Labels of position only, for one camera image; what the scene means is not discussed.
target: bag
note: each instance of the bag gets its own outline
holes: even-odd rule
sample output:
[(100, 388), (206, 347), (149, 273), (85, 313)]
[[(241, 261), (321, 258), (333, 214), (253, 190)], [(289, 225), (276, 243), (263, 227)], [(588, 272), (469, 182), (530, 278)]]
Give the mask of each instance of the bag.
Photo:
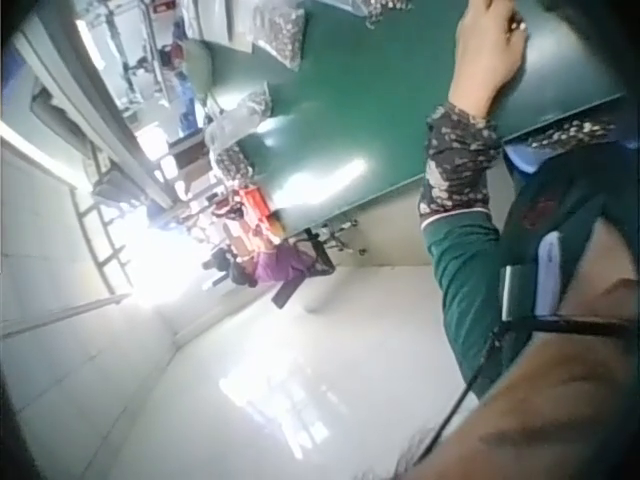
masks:
[(209, 161), (227, 186), (235, 185), (238, 188), (244, 188), (251, 183), (253, 168), (238, 145), (233, 144), (218, 154), (211, 150)]
[(366, 17), (369, 12), (364, 7), (366, 0), (318, 0), (321, 3), (326, 3), (332, 7), (341, 8), (347, 12), (353, 13), (358, 17)]
[(238, 106), (213, 120), (204, 133), (207, 146), (215, 153), (253, 133), (271, 115), (271, 97), (265, 84), (240, 100)]
[(367, 12), (367, 27), (374, 28), (389, 10), (410, 10), (411, 0), (358, 0)]
[(258, 0), (240, 13), (251, 41), (291, 70), (300, 68), (306, 14), (295, 0)]

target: hand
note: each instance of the hand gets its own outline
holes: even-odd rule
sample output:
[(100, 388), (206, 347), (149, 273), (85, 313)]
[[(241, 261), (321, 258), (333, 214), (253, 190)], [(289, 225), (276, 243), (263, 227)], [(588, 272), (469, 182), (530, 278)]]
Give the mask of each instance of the hand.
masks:
[(475, 117), (489, 114), (496, 94), (522, 64), (527, 33), (517, 18), (513, 0), (469, 0), (456, 34), (449, 102)]

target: orange container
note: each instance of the orange container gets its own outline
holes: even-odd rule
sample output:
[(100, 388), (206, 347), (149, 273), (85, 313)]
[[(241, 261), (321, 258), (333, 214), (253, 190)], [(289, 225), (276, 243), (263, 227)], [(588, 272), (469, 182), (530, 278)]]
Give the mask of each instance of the orange container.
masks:
[(269, 205), (258, 187), (245, 188), (238, 192), (242, 203), (251, 210), (258, 221), (264, 220), (271, 213)]

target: patterned sleeve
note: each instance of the patterned sleeve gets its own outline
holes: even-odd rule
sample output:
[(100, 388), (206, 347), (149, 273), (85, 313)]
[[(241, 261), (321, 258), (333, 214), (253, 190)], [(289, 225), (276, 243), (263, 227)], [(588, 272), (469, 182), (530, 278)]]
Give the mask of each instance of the patterned sleeve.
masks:
[(429, 132), (419, 203), (422, 228), (454, 212), (488, 212), (486, 172), (501, 149), (494, 126), (448, 103), (431, 116)]

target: purple shirt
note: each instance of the purple shirt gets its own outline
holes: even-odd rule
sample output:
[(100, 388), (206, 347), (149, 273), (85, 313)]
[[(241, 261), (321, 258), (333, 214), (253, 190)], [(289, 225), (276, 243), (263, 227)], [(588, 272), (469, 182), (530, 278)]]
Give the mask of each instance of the purple shirt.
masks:
[(286, 282), (307, 272), (314, 263), (311, 255), (283, 242), (275, 250), (258, 253), (254, 277), (258, 283)]

